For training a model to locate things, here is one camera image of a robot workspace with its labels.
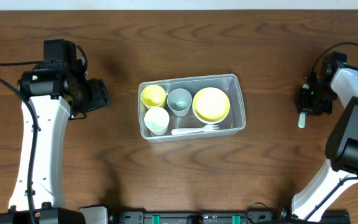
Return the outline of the mint green plastic spoon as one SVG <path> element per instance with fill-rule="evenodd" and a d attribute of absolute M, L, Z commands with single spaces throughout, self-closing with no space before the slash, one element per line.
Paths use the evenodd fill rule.
<path fill-rule="evenodd" d="M 308 89 L 309 86 L 307 84 L 304 84 L 302 86 L 302 89 Z M 305 127 L 305 123 L 306 123 L 306 113 L 301 112 L 299 114 L 299 119 L 298 119 L 298 127 L 303 129 Z"/>

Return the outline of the yellow plastic cup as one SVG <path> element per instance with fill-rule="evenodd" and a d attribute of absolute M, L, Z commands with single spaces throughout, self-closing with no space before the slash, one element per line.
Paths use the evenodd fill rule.
<path fill-rule="evenodd" d="M 154 107 L 164 108 L 166 97 L 165 90 L 159 85 L 149 85 L 140 94 L 141 102 L 147 109 Z"/>

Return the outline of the white plastic cup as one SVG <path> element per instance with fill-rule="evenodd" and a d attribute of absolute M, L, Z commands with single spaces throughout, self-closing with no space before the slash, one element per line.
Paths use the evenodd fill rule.
<path fill-rule="evenodd" d="M 164 108 L 154 107 L 146 112 L 144 122 L 153 134 L 163 135 L 168 129 L 170 115 Z"/>

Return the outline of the grey blue plastic cup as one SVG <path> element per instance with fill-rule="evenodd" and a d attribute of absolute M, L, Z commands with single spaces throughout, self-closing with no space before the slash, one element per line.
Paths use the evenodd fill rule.
<path fill-rule="evenodd" d="M 176 116 L 184 117 L 189 113 L 192 100 L 192 95 L 188 90 L 177 88 L 168 94 L 167 104 Z"/>

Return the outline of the pink plastic fork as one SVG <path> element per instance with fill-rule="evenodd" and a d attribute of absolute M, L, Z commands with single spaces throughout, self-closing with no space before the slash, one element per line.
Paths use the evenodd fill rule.
<path fill-rule="evenodd" d="M 191 134 L 191 133 L 201 133 L 201 132 L 210 132 L 220 130 L 220 127 L 216 124 L 207 124 L 202 128 L 175 128 L 172 129 L 172 135 L 182 135 L 182 134 Z"/>

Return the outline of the yellow plastic bowl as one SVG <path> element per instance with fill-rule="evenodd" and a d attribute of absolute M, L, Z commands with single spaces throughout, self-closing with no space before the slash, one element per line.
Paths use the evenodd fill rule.
<path fill-rule="evenodd" d="M 231 102 L 229 97 L 215 87 L 201 89 L 193 98 L 192 109 L 207 120 L 218 119 L 229 114 Z"/>

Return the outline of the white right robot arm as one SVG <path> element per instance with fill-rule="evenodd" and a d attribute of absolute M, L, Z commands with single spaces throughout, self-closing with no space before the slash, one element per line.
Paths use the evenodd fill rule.
<path fill-rule="evenodd" d="M 344 111 L 328 137 L 326 160 L 311 182 L 291 200 L 293 219 L 319 222 L 328 207 L 358 183 L 358 68 L 334 60 L 325 62 L 301 89 L 299 127 L 306 115 L 330 113 L 339 99 Z"/>

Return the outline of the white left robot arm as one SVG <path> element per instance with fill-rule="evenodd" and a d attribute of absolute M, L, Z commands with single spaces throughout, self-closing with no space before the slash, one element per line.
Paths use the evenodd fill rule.
<path fill-rule="evenodd" d="M 109 105 L 102 80 L 85 73 L 40 69 L 24 72 L 24 133 L 19 173 L 8 211 L 0 223 L 109 223 L 104 206 L 79 211 L 65 207 L 62 187 L 63 140 L 67 122 L 79 113 Z"/>

